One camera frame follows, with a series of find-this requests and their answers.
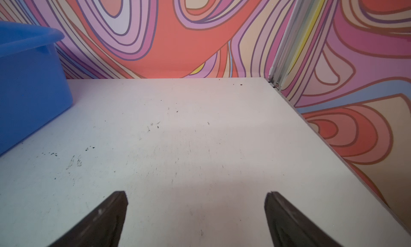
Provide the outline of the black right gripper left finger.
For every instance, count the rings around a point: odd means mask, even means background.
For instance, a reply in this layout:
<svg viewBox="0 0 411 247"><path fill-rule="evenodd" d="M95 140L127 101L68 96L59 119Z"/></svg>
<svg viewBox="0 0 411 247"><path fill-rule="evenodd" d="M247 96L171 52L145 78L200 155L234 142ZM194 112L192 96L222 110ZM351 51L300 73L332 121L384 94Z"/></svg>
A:
<svg viewBox="0 0 411 247"><path fill-rule="evenodd" d="M51 246L117 247L121 239L127 206L125 191L113 192Z"/></svg>

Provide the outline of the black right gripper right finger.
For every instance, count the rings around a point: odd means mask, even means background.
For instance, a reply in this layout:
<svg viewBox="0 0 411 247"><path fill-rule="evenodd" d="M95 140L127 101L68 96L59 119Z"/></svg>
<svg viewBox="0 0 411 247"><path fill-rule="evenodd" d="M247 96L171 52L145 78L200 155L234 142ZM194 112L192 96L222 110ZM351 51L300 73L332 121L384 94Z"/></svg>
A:
<svg viewBox="0 0 411 247"><path fill-rule="evenodd" d="M269 192L264 210L275 247L339 247L279 192Z"/></svg>

